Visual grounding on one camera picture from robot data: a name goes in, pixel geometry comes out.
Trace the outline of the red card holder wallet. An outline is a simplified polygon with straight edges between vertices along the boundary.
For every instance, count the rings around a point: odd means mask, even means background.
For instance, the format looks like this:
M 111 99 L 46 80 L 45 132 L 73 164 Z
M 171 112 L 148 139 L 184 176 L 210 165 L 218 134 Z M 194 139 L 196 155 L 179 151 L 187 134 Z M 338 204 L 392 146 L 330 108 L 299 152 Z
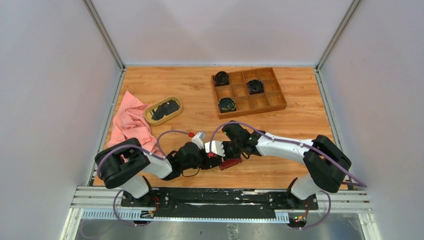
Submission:
M 243 160 L 241 158 L 230 158 L 230 159 L 226 159 L 224 160 L 220 165 L 219 165 L 219 169 L 221 171 L 231 168 L 237 164 L 242 163 Z

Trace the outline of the black cards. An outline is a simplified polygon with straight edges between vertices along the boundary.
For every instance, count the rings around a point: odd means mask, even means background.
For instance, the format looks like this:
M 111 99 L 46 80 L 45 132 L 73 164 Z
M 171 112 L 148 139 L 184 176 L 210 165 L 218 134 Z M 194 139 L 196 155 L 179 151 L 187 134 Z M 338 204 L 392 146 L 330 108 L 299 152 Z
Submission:
M 150 113 L 152 114 L 152 119 L 155 121 L 161 120 L 163 117 L 168 116 L 177 110 L 179 110 L 181 106 L 175 100 L 169 100 L 161 105 L 159 105 L 156 109 L 153 109 Z

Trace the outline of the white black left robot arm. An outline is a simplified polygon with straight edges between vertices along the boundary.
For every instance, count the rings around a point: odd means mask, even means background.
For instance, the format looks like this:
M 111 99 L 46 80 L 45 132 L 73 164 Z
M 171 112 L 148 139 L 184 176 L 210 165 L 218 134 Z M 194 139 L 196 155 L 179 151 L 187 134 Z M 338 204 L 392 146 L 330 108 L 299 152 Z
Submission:
M 144 148 L 138 139 L 130 138 L 99 152 L 94 161 L 97 176 L 107 189 L 120 188 L 131 194 L 140 206 L 153 201 L 150 185 L 140 172 L 153 174 L 164 181 L 180 177 L 187 169 L 207 170 L 222 164 L 224 143 L 212 141 L 199 148 L 188 142 L 179 150 L 161 156 Z

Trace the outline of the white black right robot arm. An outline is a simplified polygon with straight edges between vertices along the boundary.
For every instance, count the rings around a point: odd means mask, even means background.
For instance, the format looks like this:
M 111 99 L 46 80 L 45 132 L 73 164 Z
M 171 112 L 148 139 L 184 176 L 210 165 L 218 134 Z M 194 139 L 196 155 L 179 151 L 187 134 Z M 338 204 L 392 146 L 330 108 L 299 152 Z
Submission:
M 224 148 L 225 154 L 279 157 L 305 165 L 308 173 L 295 178 L 286 191 L 285 201 L 292 209 L 298 209 L 308 197 L 320 191 L 336 193 L 352 165 L 324 135 L 315 139 L 293 139 L 247 129 L 247 125 L 233 120 L 222 126 L 222 132 L 230 140 L 229 146 Z

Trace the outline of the black gold rolled item front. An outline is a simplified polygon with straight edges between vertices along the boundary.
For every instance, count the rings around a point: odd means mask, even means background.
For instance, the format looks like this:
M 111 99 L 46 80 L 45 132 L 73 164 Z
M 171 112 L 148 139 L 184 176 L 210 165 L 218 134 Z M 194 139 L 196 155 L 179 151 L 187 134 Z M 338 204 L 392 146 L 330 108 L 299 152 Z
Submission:
M 230 113 L 237 110 L 236 102 L 231 97 L 224 97 L 218 102 L 218 109 L 220 113 Z

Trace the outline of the yellow oval tray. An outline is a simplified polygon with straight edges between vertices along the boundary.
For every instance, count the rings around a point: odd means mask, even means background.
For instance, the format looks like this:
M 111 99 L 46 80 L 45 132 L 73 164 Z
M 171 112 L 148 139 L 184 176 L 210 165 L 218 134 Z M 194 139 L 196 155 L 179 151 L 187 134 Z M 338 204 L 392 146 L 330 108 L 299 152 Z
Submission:
M 183 104 L 176 96 L 169 96 L 144 111 L 144 117 L 150 126 L 159 126 L 180 115 L 184 110 Z

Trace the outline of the wooden compartment tray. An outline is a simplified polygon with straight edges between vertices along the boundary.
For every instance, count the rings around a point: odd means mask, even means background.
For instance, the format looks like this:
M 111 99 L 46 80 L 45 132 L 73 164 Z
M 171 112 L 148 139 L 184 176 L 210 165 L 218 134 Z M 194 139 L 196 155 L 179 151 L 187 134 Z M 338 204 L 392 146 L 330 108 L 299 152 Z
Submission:
M 229 74 L 229 85 L 215 86 L 215 74 L 210 77 L 214 105 L 220 120 L 285 110 L 288 106 L 272 67 L 225 72 Z M 254 79 L 263 82 L 264 93 L 249 94 L 247 82 Z M 220 113 L 218 103 L 222 98 L 233 98 L 236 111 Z

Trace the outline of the black rolled item middle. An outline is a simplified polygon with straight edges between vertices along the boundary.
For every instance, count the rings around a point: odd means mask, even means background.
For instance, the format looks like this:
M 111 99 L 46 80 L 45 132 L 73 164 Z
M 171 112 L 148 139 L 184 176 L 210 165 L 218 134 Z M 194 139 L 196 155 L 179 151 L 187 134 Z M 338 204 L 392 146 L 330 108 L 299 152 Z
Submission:
M 265 92 L 264 83 L 258 79 L 252 79 L 246 83 L 250 95 L 262 94 Z

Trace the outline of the pink cloth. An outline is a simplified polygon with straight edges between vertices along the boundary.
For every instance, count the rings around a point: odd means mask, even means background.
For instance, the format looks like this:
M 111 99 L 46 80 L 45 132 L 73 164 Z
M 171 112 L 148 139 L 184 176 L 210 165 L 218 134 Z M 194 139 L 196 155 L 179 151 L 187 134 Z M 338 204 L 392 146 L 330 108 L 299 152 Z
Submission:
M 145 117 L 145 110 L 150 106 L 126 91 L 117 113 L 112 119 L 107 147 L 111 148 L 128 139 L 136 138 L 143 148 L 162 156 L 163 153 L 156 146 L 157 138 L 152 135 L 150 124 Z

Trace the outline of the black rolled item back left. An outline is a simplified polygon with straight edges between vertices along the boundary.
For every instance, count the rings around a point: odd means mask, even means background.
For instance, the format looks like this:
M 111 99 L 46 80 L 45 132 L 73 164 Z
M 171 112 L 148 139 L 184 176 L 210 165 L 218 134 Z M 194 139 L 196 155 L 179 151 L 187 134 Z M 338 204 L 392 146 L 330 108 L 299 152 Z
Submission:
M 215 87 L 226 86 L 230 84 L 229 74 L 225 71 L 219 71 L 213 76 L 213 82 Z

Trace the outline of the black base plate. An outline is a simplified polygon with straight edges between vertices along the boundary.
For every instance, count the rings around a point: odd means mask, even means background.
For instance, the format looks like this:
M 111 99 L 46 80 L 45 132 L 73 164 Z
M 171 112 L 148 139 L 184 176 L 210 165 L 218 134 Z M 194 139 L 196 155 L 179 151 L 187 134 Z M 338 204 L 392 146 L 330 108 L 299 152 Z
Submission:
M 141 198 L 124 192 L 120 205 L 158 208 L 157 217 L 211 219 L 272 219 L 276 210 L 296 210 L 304 214 L 317 210 L 316 195 L 306 200 L 288 201 L 284 190 L 233 188 L 154 188 Z

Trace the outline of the aluminium front rail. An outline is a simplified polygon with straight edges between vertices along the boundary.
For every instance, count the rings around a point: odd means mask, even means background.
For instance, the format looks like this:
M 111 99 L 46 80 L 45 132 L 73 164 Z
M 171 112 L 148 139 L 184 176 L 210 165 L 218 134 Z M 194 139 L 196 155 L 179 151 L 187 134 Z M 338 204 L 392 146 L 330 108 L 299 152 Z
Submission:
M 288 223 L 300 216 L 327 212 L 370 214 L 364 191 L 316 193 L 296 207 L 284 200 L 282 189 L 232 189 L 159 187 L 135 199 L 126 192 L 104 187 L 76 189 L 71 207 L 82 210 L 82 219 L 150 222 Z

